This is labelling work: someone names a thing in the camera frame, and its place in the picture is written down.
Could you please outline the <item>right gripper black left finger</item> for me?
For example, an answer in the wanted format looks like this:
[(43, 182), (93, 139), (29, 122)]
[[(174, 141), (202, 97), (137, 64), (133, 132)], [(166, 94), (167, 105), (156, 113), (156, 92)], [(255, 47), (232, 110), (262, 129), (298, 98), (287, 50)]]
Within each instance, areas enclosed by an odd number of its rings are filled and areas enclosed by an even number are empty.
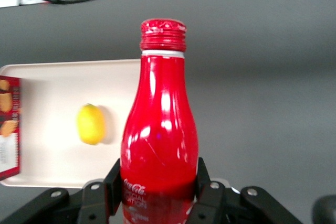
[(120, 203), (118, 159), (102, 181), (92, 180), (72, 195), (64, 188), (48, 189), (1, 223), (109, 223)]

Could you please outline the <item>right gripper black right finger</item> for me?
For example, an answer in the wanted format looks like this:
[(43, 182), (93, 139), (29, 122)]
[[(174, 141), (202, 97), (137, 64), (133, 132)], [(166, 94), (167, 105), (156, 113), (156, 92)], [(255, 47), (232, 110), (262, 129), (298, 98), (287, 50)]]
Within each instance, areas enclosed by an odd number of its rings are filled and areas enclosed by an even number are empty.
[(201, 157), (195, 182), (196, 202), (186, 223), (301, 223), (263, 188), (248, 186), (237, 193), (211, 180)]

